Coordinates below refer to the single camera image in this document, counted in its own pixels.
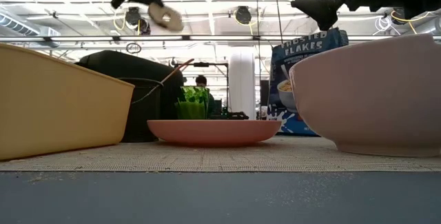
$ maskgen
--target person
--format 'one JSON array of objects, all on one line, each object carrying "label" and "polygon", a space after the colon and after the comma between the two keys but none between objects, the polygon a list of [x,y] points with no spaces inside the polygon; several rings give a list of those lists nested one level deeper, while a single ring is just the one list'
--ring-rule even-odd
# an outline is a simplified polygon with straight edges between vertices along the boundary
[{"label": "person", "polygon": [[[207,78],[203,75],[199,75],[196,77],[196,86],[206,88],[207,87]],[[208,109],[207,109],[207,117],[210,117],[214,111],[214,97],[211,93],[208,92]]]}]

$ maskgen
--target ceiling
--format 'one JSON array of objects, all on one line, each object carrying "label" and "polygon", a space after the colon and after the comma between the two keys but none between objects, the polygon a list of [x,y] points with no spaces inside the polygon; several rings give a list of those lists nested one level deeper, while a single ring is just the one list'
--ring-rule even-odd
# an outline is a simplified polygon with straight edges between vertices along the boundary
[{"label": "ceiling", "polygon": [[[19,18],[41,26],[51,27],[60,32],[61,36],[116,36],[137,35],[136,30],[127,26],[121,29],[125,11],[130,6],[138,6],[143,17],[148,19],[147,6],[137,3],[124,3],[118,10],[110,6],[111,0],[0,0],[0,10],[11,12]],[[164,0],[165,4],[183,15],[185,27],[180,34],[241,34],[241,35],[308,35],[318,31],[314,20],[302,12],[291,8],[291,0]],[[253,25],[242,26],[234,18],[238,6],[248,6],[253,16]],[[389,34],[389,30],[378,32],[376,22],[384,11],[371,13],[368,8],[359,8],[350,12],[343,6],[339,10],[339,21],[334,27],[346,30],[349,35],[381,35]],[[152,35],[170,34],[151,23]],[[410,31],[409,25],[395,26],[400,33]],[[0,28],[0,36],[14,36],[18,33]],[[66,61],[78,61],[81,57],[103,49],[113,49],[125,52],[126,43],[70,43],[76,49],[49,51],[44,47],[41,52],[51,54]],[[186,59],[196,59],[206,62],[225,62],[230,52],[231,44],[186,41],[150,41],[142,42],[143,50],[137,56],[168,64],[173,57],[184,62]],[[271,46],[261,44],[260,53],[256,49],[256,74],[267,78]],[[209,76],[210,85],[226,84],[225,77],[217,68],[188,68],[185,74],[190,78],[197,74]]]}]

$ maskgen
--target yellow plastic bin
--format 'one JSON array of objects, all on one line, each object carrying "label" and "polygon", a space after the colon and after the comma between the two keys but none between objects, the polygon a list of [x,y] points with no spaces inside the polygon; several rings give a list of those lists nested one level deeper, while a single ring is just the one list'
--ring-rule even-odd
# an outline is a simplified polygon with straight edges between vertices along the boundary
[{"label": "yellow plastic bin", "polygon": [[0,160],[121,141],[134,86],[0,44]]}]

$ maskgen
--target frosted flakes box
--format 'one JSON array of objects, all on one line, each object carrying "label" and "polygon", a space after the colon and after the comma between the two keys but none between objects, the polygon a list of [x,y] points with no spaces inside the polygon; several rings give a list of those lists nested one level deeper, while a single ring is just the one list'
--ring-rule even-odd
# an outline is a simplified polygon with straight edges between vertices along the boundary
[{"label": "frosted flakes box", "polygon": [[291,66],[314,54],[339,48],[348,43],[346,32],[334,28],[286,41],[273,48],[267,119],[282,121],[279,133],[316,135],[297,112],[288,76]]}]

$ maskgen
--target black bag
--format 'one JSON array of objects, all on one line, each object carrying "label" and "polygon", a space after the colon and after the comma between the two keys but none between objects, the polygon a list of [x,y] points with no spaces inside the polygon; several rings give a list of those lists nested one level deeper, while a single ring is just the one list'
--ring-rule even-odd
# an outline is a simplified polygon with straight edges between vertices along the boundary
[{"label": "black bag", "polygon": [[[114,78],[151,79],[155,81],[162,81],[170,72],[173,71],[172,67],[162,65],[160,63],[149,61],[147,59],[142,59],[129,54],[123,54],[121,52],[108,50],[83,57],[76,64]],[[177,102],[178,96],[181,93],[181,86],[183,85],[184,79],[182,72],[178,71],[164,83],[162,89],[157,89],[161,91],[160,106],[152,106],[152,103],[154,103],[155,101],[149,101],[150,104],[143,104],[142,107],[137,106],[135,108],[131,106],[129,111],[130,120],[127,120],[127,124],[130,125],[131,123],[137,123],[133,125],[137,125],[138,127],[145,127],[145,129],[148,130],[146,120],[140,118],[137,118],[137,120],[131,120],[132,116],[136,116],[135,114],[133,114],[133,111],[135,111],[136,109],[139,110],[139,108],[146,108],[145,111],[151,111],[152,108],[159,107],[160,119],[176,120],[178,117],[174,104]],[[133,129],[136,130],[136,128],[133,127],[126,127],[126,130]],[[144,139],[142,139],[142,137],[139,137],[139,139],[135,139],[133,137],[135,137],[136,135],[129,136],[132,136],[132,138],[127,139],[127,136],[125,135],[123,142],[152,140],[152,138],[148,137],[144,137]]]}]

